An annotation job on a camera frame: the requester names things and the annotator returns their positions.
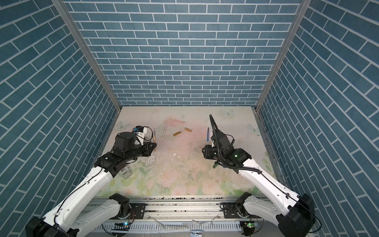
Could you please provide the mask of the white pink pen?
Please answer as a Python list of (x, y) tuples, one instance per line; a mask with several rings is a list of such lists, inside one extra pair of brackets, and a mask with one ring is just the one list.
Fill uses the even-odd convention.
[(167, 131), (167, 127), (168, 127), (168, 123), (165, 123), (164, 128), (163, 128), (163, 132), (162, 132), (162, 139), (165, 138), (165, 134), (166, 134), (166, 131)]

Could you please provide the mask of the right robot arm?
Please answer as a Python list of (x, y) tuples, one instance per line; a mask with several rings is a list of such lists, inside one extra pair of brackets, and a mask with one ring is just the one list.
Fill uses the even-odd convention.
[(258, 216), (276, 225), (286, 237), (306, 237), (318, 221), (313, 199), (299, 195), (261, 169), (258, 163), (241, 148), (234, 148), (233, 141), (223, 133), (210, 116), (212, 143), (202, 149), (204, 158), (214, 160), (216, 166), (229, 168), (255, 185), (269, 201), (261, 201), (250, 193), (244, 193), (235, 202), (238, 214), (247, 218)]

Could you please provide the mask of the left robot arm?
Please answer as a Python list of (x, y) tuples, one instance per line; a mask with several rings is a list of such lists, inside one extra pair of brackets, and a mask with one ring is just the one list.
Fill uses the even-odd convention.
[(149, 157), (157, 147), (146, 138), (148, 126), (137, 126), (131, 132), (115, 137), (110, 152), (100, 156), (89, 174), (51, 211), (40, 218), (33, 217), (26, 225), (28, 237), (85, 237), (109, 219), (121, 220), (124, 225), (134, 221), (136, 212), (129, 198), (113, 194), (99, 207), (85, 215), (84, 208), (95, 195), (109, 184), (127, 165), (139, 157)]

